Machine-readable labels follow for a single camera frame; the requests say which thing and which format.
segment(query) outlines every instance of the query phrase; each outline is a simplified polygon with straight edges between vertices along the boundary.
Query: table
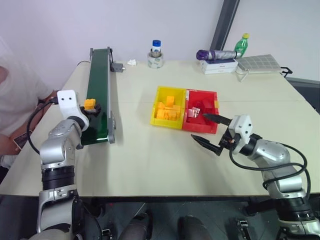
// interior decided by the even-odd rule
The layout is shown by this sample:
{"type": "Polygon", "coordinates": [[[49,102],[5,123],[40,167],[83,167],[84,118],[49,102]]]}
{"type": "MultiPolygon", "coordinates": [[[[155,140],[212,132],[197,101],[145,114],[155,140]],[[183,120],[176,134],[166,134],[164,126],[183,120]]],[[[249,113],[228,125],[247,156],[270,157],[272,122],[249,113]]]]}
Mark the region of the table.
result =
{"type": "MultiPolygon", "coordinates": [[[[63,89],[86,97],[90,64],[76,67],[63,89]]],[[[236,167],[228,151],[220,157],[202,148],[190,132],[149,124],[158,86],[216,91],[219,112],[232,118],[249,114],[253,131],[267,140],[286,143],[305,154],[311,192],[320,192],[320,116],[279,74],[250,74],[244,82],[236,73],[204,75],[195,62],[168,61],[151,69],[139,62],[123,73],[111,74],[111,108],[117,129],[115,144],[107,142],[76,151],[76,184],[82,197],[124,196],[264,196],[261,173],[236,167]]],[[[61,121],[52,106],[31,138],[39,148],[48,132],[61,121]]],[[[198,134],[218,144],[217,134],[198,134]]],[[[246,157],[235,157],[253,166],[246,157]]],[[[291,152],[291,161],[302,163],[291,152]]],[[[0,194],[38,196],[42,190],[40,157],[29,144],[22,149],[0,185],[0,194]]]]}

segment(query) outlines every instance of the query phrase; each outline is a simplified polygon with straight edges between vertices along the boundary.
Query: phone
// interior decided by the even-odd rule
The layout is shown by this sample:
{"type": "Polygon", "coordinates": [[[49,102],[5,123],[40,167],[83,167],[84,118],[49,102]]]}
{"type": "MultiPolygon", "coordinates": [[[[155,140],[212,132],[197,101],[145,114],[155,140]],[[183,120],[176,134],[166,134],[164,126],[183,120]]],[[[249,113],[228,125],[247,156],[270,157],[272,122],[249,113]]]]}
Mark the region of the phone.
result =
{"type": "Polygon", "coordinates": [[[17,136],[15,139],[13,139],[13,142],[15,143],[15,145],[17,145],[17,147],[22,150],[22,148],[24,147],[24,145],[26,144],[26,142],[28,141],[28,137],[27,137],[27,133],[23,133],[20,136],[17,136]]]}

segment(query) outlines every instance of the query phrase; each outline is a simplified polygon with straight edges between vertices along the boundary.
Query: black cable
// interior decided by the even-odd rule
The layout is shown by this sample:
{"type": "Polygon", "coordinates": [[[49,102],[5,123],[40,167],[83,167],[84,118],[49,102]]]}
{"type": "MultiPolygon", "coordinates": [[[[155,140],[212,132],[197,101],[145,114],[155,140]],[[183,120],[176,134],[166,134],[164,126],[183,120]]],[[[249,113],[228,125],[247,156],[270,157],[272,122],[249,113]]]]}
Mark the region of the black cable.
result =
{"type": "Polygon", "coordinates": [[[30,138],[30,125],[31,125],[31,122],[32,120],[34,119],[34,117],[40,112],[42,111],[47,105],[49,104],[54,104],[56,103],[55,101],[53,100],[50,100],[48,102],[46,102],[44,105],[42,105],[39,109],[37,109],[36,111],[34,111],[29,120],[28,120],[28,124],[26,125],[26,137],[28,139],[28,142],[30,144],[30,146],[32,147],[32,149],[37,153],[37,154],[40,154],[39,150],[35,147],[35,145],[33,144],[33,142],[31,141],[31,138],[30,138]]]}
{"type": "Polygon", "coordinates": [[[91,63],[90,61],[87,61],[87,60],[83,60],[83,61],[80,61],[78,62],[77,66],[79,66],[80,63],[83,63],[83,62],[86,62],[86,63],[91,63]]]}
{"type": "Polygon", "coordinates": [[[276,170],[276,169],[281,169],[281,168],[284,168],[284,167],[289,167],[289,166],[298,166],[298,167],[301,167],[301,169],[295,173],[291,173],[291,174],[288,174],[288,175],[285,175],[285,176],[281,176],[281,177],[275,177],[275,178],[272,178],[272,179],[269,179],[269,180],[266,180],[262,183],[262,186],[264,187],[264,189],[267,189],[267,185],[272,183],[272,182],[275,182],[275,181],[278,181],[278,180],[282,180],[282,179],[288,179],[288,178],[291,178],[291,177],[294,177],[294,176],[297,176],[303,172],[305,172],[305,175],[306,175],[306,180],[307,180],[307,190],[306,190],[306,197],[307,199],[309,199],[309,196],[310,196],[310,191],[311,191],[311,180],[310,180],[310,175],[309,175],[309,172],[307,170],[307,158],[302,154],[302,152],[300,152],[298,149],[294,148],[293,146],[290,146],[290,145],[286,145],[286,144],[283,144],[281,143],[283,146],[285,146],[286,148],[289,148],[289,149],[292,149],[294,150],[296,153],[298,153],[302,159],[303,159],[303,165],[300,164],[300,163],[294,163],[294,162],[290,162],[290,163],[285,163],[285,164],[281,164],[281,165],[278,165],[278,166],[271,166],[271,167],[250,167],[250,166],[244,166],[244,165],[241,165],[239,163],[237,163],[232,155],[233,153],[233,148],[230,148],[229,150],[229,157],[230,157],[230,160],[233,164],[235,164],[237,167],[239,168],[242,168],[242,169],[246,169],[246,170],[252,170],[252,171],[271,171],[271,170],[276,170]]]}
{"type": "Polygon", "coordinates": [[[114,63],[114,56],[113,56],[113,54],[112,54],[112,48],[110,48],[110,53],[111,53],[111,63],[113,64],[114,63]]]}
{"type": "Polygon", "coordinates": [[[86,212],[88,213],[88,215],[94,220],[98,230],[99,230],[99,236],[100,236],[100,240],[102,240],[102,230],[101,230],[101,226],[98,222],[98,220],[91,214],[91,212],[88,210],[88,208],[83,204],[84,209],[86,210],[86,212]]]}

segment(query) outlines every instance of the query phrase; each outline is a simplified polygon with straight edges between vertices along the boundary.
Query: yellow bin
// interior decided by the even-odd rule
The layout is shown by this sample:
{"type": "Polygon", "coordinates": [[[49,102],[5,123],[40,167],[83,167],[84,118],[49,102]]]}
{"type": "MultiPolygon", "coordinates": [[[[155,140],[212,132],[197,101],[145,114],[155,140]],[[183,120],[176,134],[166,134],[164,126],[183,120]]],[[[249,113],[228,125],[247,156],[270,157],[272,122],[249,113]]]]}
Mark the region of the yellow bin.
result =
{"type": "Polygon", "coordinates": [[[184,122],[185,115],[185,105],[186,105],[186,89],[184,88],[175,88],[175,87],[166,87],[166,86],[158,86],[156,91],[155,100],[152,107],[152,115],[150,124],[155,126],[167,127],[172,129],[182,129],[182,125],[184,122]],[[165,120],[165,119],[157,119],[157,111],[159,102],[166,103],[167,96],[174,96],[174,104],[180,105],[180,118],[177,120],[165,120]]]}

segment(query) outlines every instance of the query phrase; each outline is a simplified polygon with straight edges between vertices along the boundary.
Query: yellow block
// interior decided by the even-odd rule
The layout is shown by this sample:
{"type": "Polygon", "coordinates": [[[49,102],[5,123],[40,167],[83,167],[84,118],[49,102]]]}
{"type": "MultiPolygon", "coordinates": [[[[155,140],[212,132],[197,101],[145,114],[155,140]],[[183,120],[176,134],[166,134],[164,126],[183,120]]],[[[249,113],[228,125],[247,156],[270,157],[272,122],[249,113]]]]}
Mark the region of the yellow block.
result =
{"type": "Polygon", "coordinates": [[[175,110],[168,110],[168,120],[177,120],[177,111],[175,110]]]}
{"type": "Polygon", "coordinates": [[[172,107],[174,110],[176,110],[179,114],[181,112],[181,106],[180,105],[173,105],[172,107]]]}
{"type": "Polygon", "coordinates": [[[219,101],[214,101],[214,108],[215,109],[218,109],[219,108],[219,101]]]}
{"type": "Polygon", "coordinates": [[[84,110],[92,110],[95,109],[96,100],[94,98],[86,99],[84,101],[84,110]]]}
{"type": "Polygon", "coordinates": [[[166,97],[166,106],[169,108],[172,108],[175,103],[175,97],[174,96],[167,96],[166,97]]]}
{"type": "Polygon", "coordinates": [[[165,109],[166,108],[166,105],[161,101],[161,102],[158,102],[158,109],[165,109]]]}
{"type": "Polygon", "coordinates": [[[169,111],[168,110],[164,110],[164,119],[168,120],[169,118],[169,111]]]}
{"type": "Polygon", "coordinates": [[[157,119],[165,119],[165,110],[158,109],[158,111],[156,112],[156,118],[157,119]]]}

